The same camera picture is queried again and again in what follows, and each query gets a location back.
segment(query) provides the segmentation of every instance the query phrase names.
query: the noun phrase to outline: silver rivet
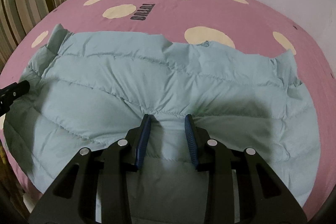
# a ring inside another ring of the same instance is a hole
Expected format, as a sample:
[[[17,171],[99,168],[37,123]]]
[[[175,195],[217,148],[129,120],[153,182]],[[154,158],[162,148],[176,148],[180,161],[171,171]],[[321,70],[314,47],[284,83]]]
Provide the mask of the silver rivet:
[[[125,146],[128,144],[128,141],[125,139],[118,140],[118,145],[119,146]]]
[[[217,141],[213,140],[213,139],[210,139],[210,140],[208,140],[208,145],[210,145],[210,146],[216,146],[217,145]]]
[[[246,149],[246,153],[253,156],[255,154],[255,150],[253,148],[248,148],[248,149]]]
[[[84,156],[86,155],[87,153],[89,153],[89,149],[88,148],[82,148],[81,150],[79,150],[79,153]]]

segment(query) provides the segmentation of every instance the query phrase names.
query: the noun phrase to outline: pink fabric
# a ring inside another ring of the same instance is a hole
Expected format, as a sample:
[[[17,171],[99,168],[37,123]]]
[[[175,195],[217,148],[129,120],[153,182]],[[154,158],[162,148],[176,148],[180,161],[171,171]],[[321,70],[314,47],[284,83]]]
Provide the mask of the pink fabric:
[[[273,37],[283,34],[294,46],[299,77],[308,87],[318,115],[321,157],[315,186],[304,210],[311,218],[328,197],[336,183],[336,81],[321,49],[300,26],[255,0],[248,4],[234,0],[100,0],[92,5],[88,0],[68,0],[48,14],[33,28],[8,60],[0,75],[0,88],[18,81],[32,55],[48,41],[57,23],[71,32],[135,31],[163,34],[172,42],[186,43],[184,32],[188,28],[205,26],[224,32],[244,53],[258,53],[275,57],[285,48]],[[106,9],[122,4],[155,4],[145,20],[131,20],[132,14],[108,19]],[[34,48],[33,41],[44,31],[48,35]],[[38,191],[21,171],[8,152],[9,160],[24,189],[38,195]]]

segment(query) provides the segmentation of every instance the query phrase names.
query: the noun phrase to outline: bed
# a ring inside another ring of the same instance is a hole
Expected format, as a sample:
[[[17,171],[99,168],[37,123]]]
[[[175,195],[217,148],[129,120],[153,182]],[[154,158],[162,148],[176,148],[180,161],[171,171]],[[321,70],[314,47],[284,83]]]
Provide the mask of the bed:
[[[336,183],[333,160],[336,157],[333,149],[336,82],[318,44],[289,18],[256,0],[67,0],[24,37],[0,75],[0,88],[18,81],[30,58],[48,41],[58,23],[74,33],[144,32],[163,34],[169,41],[190,44],[214,40],[243,53],[270,58],[292,51],[298,75],[313,99],[320,131],[319,169],[303,207],[308,217],[317,212],[333,189]],[[1,140],[5,143],[2,131]],[[38,199],[41,193],[8,151],[7,155],[25,191]]]

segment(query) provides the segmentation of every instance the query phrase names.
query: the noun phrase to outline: polka dot bed sheet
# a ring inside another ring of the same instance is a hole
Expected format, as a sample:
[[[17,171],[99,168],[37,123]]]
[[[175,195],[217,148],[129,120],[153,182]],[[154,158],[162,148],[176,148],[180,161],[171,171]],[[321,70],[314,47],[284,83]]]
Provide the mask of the polka dot bed sheet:
[[[291,50],[318,115],[321,156],[314,188],[304,210],[313,216],[336,182],[336,81],[312,37],[275,10],[255,0],[67,0],[35,26],[14,51],[0,75],[0,88],[19,80],[56,24],[71,32],[133,31],[163,34],[171,42],[217,41],[247,54],[276,57]],[[4,141],[1,128],[1,140]],[[41,194],[8,152],[23,188]]]

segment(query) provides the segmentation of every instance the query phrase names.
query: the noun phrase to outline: blue gripper pad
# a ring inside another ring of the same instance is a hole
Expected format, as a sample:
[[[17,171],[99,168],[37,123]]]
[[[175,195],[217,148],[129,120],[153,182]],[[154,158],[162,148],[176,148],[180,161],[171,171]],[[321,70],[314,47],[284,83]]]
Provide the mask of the blue gripper pad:
[[[188,116],[185,116],[185,119],[184,119],[184,130],[185,130],[185,136],[187,137],[191,163],[197,168],[197,166],[199,164],[198,153],[197,153],[197,144],[196,144],[196,139],[195,139],[194,132],[193,132],[193,129],[191,127]]]
[[[143,164],[143,160],[145,158],[146,148],[147,148],[147,143],[148,143],[150,132],[151,132],[151,118],[150,118],[149,115],[147,115],[143,130],[141,132],[141,137],[140,137],[138,146],[136,148],[135,166],[138,169],[141,168],[141,166]]]

